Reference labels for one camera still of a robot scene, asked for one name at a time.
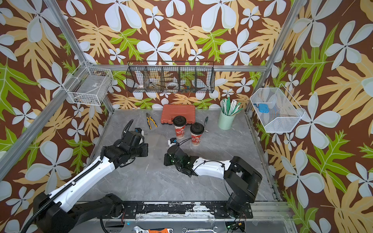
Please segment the clear plastic carrier bag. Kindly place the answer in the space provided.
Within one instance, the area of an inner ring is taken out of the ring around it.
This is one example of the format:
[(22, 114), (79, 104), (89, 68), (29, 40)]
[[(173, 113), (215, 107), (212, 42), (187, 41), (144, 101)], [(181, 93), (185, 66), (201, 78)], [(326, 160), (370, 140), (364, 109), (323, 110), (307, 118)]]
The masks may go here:
[(149, 155), (146, 160), (145, 176), (159, 186), (169, 186), (167, 167), (164, 166), (164, 155), (167, 152), (169, 137), (157, 131), (146, 131), (145, 142), (149, 144)]

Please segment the red cup black lid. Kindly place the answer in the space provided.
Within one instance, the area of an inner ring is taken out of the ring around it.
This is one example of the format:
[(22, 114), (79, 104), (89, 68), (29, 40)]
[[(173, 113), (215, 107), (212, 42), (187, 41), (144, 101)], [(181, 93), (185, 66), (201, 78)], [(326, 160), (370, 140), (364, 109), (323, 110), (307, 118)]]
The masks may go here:
[(205, 127), (203, 126), (203, 124), (199, 122), (195, 122), (194, 124), (191, 125), (190, 132), (191, 132), (192, 145), (198, 146), (200, 144), (201, 136), (204, 131), (205, 131)]
[(174, 128), (175, 128), (176, 137), (178, 139), (184, 138), (184, 135), (185, 135), (185, 126), (187, 124), (186, 121), (187, 120), (186, 120), (186, 118), (184, 116), (176, 116), (173, 119), (173, 125), (174, 125)]

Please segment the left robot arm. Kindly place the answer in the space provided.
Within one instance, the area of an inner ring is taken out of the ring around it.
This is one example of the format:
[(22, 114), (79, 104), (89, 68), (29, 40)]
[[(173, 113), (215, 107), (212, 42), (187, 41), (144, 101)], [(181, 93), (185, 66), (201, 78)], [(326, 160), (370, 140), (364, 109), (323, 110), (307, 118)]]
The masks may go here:
[(114, 194), (78, 204), (80, 198), (99, 180), (130, 165), (137, 157), (148, 155), (148, 144), (141, 128), (130, 130), (133, 121), (124, 127), (121, 138), (102, 147), (101, 154), (85, 170), (50, 194), (39, 194), (34, 200), (34, 214), (25, 223), (25, 233), (35, 224), (44, 233), (68, 233), (76, 225), (102, 216), (120, 216), (123, 201)]

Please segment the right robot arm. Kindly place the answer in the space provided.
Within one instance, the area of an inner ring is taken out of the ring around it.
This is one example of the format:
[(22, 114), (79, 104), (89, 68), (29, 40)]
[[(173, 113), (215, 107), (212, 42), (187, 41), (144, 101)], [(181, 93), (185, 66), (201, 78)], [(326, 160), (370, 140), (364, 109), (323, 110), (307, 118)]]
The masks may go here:
[(240, 157), (231, 160), (207, 160), (189, 156), (180, 148), (179, 143), (169, 147), (164, 157), (164, 165), (174, 165), (176, 169), (191, 176), (209, 176), (224, 180), (232, 189), (226, 204), (230, 216), (248, 216), (250, 204), (254, 203), (262, 181), (262, 175)]

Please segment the red plastic tool case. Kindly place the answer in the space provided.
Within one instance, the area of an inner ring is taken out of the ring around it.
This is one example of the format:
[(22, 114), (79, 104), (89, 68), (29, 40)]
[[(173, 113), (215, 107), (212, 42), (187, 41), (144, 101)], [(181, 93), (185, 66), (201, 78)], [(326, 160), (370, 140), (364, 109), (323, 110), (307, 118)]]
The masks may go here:
[(163, 106), (161, 115), (161, 124), (173, 124), (173, 119), (176, 116), (183, 116), (186, 118), (186, 124), (195, 123), (195, 106), (194, 105), (182, 105), (182, 104), (166, 104)]

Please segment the green cup holder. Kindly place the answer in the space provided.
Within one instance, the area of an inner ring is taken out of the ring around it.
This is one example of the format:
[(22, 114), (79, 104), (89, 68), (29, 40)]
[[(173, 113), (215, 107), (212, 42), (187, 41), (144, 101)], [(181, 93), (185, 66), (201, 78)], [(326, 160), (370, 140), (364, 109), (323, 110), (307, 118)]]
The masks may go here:
[(218, 127), (222, 130), (231, 129), (235, 117), (236, 117), (235, 115), (228, 116), (228, 115), (224, 114), (223, 111), (220, 111)]

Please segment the white green straws bundle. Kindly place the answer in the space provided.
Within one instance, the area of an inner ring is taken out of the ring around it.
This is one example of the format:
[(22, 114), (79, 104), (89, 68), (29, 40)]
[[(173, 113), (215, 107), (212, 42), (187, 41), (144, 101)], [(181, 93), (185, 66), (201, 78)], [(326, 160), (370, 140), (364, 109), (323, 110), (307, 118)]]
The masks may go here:
[(224, 115), (230, 117), (238, 114), (242, 110), (242, 106), (237, 100), (226, 98), (220, 102), (220, 109)]

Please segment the silver combination wrench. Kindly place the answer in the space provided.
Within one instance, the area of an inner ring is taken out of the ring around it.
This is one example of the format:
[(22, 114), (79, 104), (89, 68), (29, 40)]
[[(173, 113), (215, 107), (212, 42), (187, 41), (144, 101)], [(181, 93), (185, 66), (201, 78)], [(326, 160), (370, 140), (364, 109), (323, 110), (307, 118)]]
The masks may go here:
[(217, 233), (216, 228), (183, 228), (182, 233)]

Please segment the blue object in basket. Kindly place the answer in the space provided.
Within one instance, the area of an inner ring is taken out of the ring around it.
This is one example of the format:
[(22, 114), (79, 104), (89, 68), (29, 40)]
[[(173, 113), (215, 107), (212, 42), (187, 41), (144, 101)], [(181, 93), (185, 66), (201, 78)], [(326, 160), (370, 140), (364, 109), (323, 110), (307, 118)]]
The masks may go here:
[(267, 104), (260, 103), (256, 105), (257, 109), (259, 110), (260, 113), (267, 114), (270, 112), (269, 107)]

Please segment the white mesh basket right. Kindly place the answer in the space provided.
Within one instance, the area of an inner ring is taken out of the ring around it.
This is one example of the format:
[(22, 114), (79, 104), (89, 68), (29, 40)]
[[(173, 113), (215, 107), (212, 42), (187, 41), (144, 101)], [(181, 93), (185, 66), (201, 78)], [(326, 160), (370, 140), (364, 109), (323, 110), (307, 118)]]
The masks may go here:
[[(290, 133), (305, 115), (305, 110), (283, 85), (259, 88), (251, 97), (258, 119), (266, 133)], [(264, 103), (269, 107), (267, 114), (260, 113), (256, 105)]]

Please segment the yellow handled pliers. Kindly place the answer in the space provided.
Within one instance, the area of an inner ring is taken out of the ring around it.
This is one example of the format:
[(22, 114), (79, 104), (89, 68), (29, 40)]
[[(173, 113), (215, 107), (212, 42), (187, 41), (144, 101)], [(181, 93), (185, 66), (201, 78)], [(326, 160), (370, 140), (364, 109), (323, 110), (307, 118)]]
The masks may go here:
[(150, 130), (152, 129), (152, 124), (154, 125), (154, 127), (157, 127), (155, 120), (151, 117), (149, 113), (146, 113), (146, 119)]

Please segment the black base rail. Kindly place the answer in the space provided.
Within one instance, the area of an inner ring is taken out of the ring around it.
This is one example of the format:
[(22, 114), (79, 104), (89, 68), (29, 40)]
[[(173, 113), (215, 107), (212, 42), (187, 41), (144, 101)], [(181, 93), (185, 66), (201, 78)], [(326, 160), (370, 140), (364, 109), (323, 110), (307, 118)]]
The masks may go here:
[(212, 219), (252, 219), (253, 211), (249, 203), (240, 206), (233, 201), (201, 202), (122, 202), (115, 210), (106, 214), (109, 218), (139, 219), (149, 217), (185, 217)]

